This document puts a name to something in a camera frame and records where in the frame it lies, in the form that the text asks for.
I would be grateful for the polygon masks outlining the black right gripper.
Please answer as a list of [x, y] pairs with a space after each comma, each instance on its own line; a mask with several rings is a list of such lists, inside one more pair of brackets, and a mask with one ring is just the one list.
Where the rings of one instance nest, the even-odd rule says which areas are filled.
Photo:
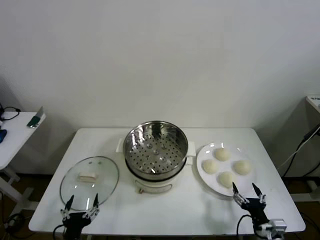
[[271, 229], [270, 220], [264, 210], [266, 207], [266, 195], [259, 187], [252, 183], [253, 189], [258, 198], [245, 198], [240, 193], [235, 183], [232, 183], [233, 199], [244, 210], [250, 213], [253, 230], [255, 234], [268, 234]]

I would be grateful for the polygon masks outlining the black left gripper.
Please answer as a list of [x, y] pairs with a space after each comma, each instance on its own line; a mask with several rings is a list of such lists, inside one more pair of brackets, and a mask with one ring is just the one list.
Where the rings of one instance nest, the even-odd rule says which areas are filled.
[[91, 220], [94, 220], [100, 212], [98, 193], [95, 195], [91, 210], [88, 210], [86, 213], [75, 212], [69, 214], [73, 200], [74, 195], [66, 202], [64, 209], [60, 210], [62, 223], [65, 227], [65, 232], [63, 234], [64, 240], [80, 240], [83, 228], [88, 226], [91, 223]]

